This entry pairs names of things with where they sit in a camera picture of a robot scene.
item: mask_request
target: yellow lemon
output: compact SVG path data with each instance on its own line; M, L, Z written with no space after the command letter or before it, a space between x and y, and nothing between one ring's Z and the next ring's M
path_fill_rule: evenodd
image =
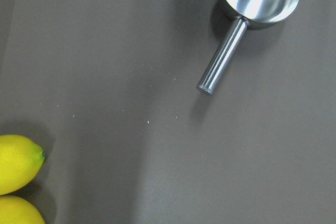
M29 138L0 136L0 195L28 184L40 170L44 157L42 148Z
M13 195L0 196L1 224L45 224L39 211L28 201Z

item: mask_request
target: citrus fruit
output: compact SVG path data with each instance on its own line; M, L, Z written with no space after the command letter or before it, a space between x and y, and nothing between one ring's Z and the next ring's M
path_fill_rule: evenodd
M39 211L28 201L13 195L0 196L1 224L45 224Z
M0 136L0 195L28 184L40 170L44 157L42 148L27 137Z

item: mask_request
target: scoop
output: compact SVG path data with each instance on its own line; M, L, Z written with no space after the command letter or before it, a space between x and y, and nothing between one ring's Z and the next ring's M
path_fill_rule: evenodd
M246 29L263 29L286 19L297 7L299 0L219 0L232 24L226 38L217 48L197 89L213 94L230 58Z

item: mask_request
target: utensil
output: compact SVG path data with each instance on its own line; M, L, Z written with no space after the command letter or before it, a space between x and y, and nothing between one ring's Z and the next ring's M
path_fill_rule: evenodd
M197 89L213 94L225 67L246 29L264 29L286 19L299 0L219 0L232 24L226 38L217 48Z

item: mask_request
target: metal handle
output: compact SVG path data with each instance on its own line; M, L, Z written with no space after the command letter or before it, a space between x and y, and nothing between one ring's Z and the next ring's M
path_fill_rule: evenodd
M222 76L225 67L231 59L238 43L247 29L247 21L243 18L236 18L230 27L226 38L217 48L207 69L197 85L197 89L205 94L213 94L214 88Z

